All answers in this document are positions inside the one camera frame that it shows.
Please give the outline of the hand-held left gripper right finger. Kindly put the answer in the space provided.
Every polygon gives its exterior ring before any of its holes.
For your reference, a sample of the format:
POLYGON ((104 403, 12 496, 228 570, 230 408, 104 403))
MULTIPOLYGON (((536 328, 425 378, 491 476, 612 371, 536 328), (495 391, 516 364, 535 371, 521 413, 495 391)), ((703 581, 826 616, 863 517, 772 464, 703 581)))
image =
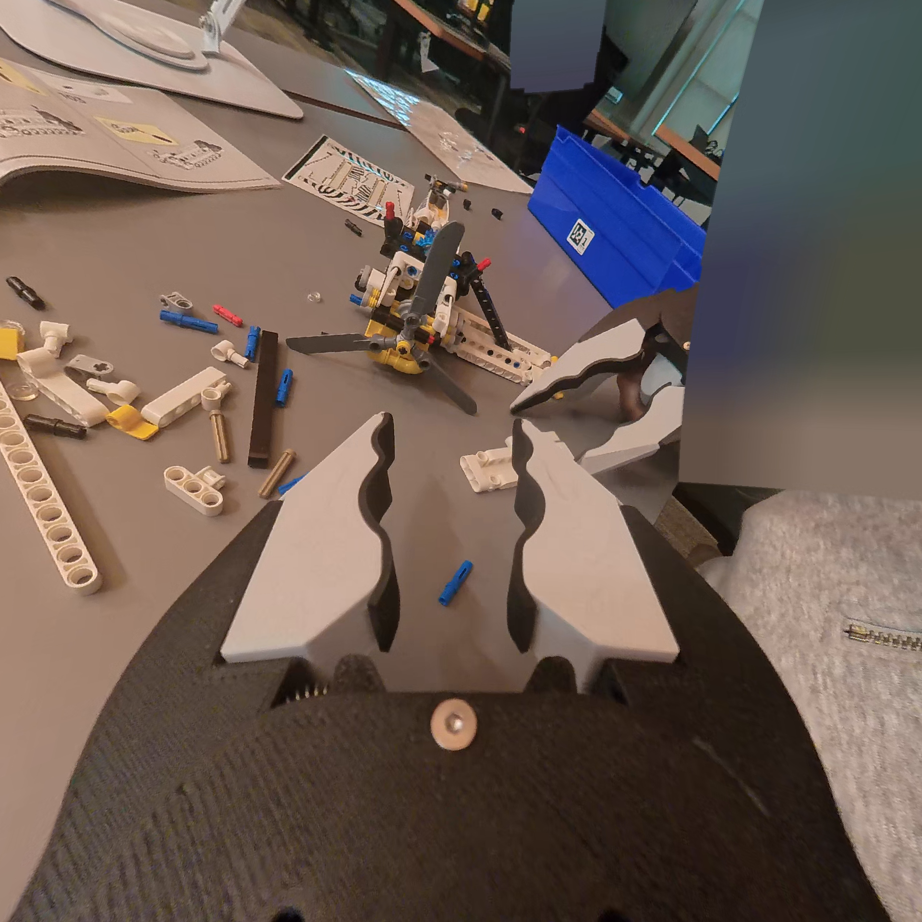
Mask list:
POLYGON ((506 603, 517 650, 570 662, 673 662, 679 645, 618 499, 566 446, 513 423, 513 550, 506 603))

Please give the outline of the printed clear plastic bag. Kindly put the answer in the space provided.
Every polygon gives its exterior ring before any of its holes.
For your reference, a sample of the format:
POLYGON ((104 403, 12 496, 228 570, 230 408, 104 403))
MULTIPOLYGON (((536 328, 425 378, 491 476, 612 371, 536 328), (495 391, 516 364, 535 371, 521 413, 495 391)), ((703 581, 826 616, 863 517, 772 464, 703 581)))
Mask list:
POLYGON ((444 109, 368 75, 349 68, 345 72, 460 181, 526 196, 532 194, 532 186, 444 109))

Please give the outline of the lego helicopter model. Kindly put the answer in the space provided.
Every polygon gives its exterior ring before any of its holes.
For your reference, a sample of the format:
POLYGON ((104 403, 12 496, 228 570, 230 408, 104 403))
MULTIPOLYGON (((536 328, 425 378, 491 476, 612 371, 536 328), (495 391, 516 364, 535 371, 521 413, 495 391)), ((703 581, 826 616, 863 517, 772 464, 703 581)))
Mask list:
POLYGON ((363 352, 404 375, 424 375, 470 416, 477 403, 447 375, 437 352, 453 354, 518 386, 528 386, 556 363, 549 352, 507 332, 478 261, 462 248, 464 227, 450 220, 450 199, 466 182, 427 175, 426 200, 405 219, 387 202, 381 254, 384 271, 365 266, 352 303, 368 317, 363 332, 288 338, 304 355, 363 352))

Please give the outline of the blue storage bin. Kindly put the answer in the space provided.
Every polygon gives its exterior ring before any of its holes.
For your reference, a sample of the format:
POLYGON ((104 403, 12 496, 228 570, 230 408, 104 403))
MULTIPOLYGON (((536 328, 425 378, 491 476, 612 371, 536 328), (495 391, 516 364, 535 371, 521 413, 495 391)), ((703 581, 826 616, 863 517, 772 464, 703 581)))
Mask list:
POLYGON ((562 126, 528 209, 612 309, 700 281, 705 231, 637 172, 562 126))

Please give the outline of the white lego panel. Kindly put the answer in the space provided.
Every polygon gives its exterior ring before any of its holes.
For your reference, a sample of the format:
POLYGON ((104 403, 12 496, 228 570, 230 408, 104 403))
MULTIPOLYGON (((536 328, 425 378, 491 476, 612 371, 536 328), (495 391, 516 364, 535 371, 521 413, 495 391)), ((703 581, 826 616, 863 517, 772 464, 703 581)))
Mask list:
POLYGON ((503 447, 463 455, 460 467, 471 488, 477 493, 507 490, 524 478, 527 490, 535 495, 560 491, 559 484, 573 477, 581 467, 568 445, 554 431, 541 431, 523 424, 524 455, 513 450, 514 437, 503 447))

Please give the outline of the white plastic bracket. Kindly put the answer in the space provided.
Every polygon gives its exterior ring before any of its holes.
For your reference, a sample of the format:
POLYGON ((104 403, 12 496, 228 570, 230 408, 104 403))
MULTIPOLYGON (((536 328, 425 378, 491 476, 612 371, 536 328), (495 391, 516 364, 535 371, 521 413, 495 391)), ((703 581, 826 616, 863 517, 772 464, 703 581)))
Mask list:
POLYGON ((202 30, 202 54, 206 57, 220 55, 222 41, 246 1, 213 1, 199 18, 202 30))

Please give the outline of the brown woven chair seat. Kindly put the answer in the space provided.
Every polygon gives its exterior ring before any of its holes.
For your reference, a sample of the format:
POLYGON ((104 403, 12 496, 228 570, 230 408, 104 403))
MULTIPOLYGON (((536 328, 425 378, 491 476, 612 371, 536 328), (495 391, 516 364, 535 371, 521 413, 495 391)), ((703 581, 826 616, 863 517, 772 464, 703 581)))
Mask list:
POLYGON ((654 528, 693 568, 723 556, 714 536, 674 496, 667 498, 654 528))

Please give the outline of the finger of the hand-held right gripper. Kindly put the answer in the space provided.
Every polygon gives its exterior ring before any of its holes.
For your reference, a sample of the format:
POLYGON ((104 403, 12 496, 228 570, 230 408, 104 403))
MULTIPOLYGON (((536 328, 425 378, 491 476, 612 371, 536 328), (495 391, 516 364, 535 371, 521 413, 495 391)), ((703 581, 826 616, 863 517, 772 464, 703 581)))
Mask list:
POLYGON ((631 319, 573 344, 513 400, 510 413, 533 409, 596 377, 631 371, 643 358, 646 338, 641 323, 631 319))
POLYGON ((664 386, 639 420, 620 425, 604 443, 586 451, 578 464, 590 475, 626 467, 679 438, 685 398, 683 386, 664 386))

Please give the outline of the lego instruction booklet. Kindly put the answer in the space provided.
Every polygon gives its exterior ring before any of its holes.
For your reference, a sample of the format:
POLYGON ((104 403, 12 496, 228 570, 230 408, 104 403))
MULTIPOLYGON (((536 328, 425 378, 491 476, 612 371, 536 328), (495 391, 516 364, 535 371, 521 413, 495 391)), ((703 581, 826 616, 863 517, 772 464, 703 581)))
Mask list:
POLYGON ((279 181, 155 89, 1 61, 1 182, 74 172, 210 194, 279 181))

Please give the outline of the white bent lego liftarm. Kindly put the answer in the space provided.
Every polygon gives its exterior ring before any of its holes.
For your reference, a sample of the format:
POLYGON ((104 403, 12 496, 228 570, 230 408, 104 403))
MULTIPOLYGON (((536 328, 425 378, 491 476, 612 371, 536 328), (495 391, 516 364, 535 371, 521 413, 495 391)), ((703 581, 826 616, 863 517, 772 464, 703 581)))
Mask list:
POLYGON ((17 363, 27 381, 41 395, 51 399, 79 424, 91 428, 106 421, 109 409, 71 380, 51 352, 44 348, 21 352, 17 355, 17 363))

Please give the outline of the lego sticker sheet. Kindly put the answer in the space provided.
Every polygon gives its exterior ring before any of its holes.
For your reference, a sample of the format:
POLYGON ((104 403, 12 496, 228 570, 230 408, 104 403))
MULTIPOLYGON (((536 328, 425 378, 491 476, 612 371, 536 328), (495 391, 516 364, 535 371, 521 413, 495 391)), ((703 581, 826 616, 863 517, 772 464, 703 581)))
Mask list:
POLYGON ((391 203, 394 216, 409 220, 413 184, 341 145, 329 135, 315 144, 282 177, 333 206, 382 227, 391 203))

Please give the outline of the medium white lego beam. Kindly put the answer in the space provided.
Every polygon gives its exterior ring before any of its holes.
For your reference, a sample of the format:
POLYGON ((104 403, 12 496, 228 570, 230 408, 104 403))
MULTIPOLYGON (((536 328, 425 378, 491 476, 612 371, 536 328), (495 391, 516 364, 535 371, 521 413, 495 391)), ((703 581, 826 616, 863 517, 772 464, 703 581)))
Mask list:
POLYGON ((187 378, 140 410, 144 421, 163 429, 201 403, 202 392, 224 384, 227 375, 215 367, 207 367, 187 378))

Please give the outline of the white T-shaped lego piece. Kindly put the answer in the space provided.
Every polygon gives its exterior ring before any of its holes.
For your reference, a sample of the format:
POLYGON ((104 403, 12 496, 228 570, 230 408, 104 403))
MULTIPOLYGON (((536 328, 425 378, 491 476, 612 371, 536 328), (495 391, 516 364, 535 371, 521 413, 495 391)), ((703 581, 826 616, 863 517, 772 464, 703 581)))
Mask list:
POLYGON ((163 472, 167 490, 206 517, 220 515, 224 498, 222 489, 227 478, 213 467, 191 472, 182 466, 167 467, 163 472))

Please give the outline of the long white lego beam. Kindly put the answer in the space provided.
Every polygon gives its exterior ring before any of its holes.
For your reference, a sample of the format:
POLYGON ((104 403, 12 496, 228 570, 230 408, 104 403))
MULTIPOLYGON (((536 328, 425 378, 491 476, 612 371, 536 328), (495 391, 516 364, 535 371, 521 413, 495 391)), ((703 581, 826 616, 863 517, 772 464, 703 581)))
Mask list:
POLYGON ((76 594, 98 592, 101 573, 5 386, 1 386, 1 453, 64 585, 76 594))

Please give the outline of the black lego beam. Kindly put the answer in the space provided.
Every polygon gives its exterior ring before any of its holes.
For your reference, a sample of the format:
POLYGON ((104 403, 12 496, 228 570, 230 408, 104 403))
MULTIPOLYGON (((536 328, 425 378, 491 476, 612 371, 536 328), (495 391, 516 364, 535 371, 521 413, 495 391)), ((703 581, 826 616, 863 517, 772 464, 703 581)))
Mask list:
POLYGON ((265 469, 273 436, 273 413, 279 373, 279 335, 262 330, 257 351, 257 374, 252 424, 248 447, 248 467, 265 469))

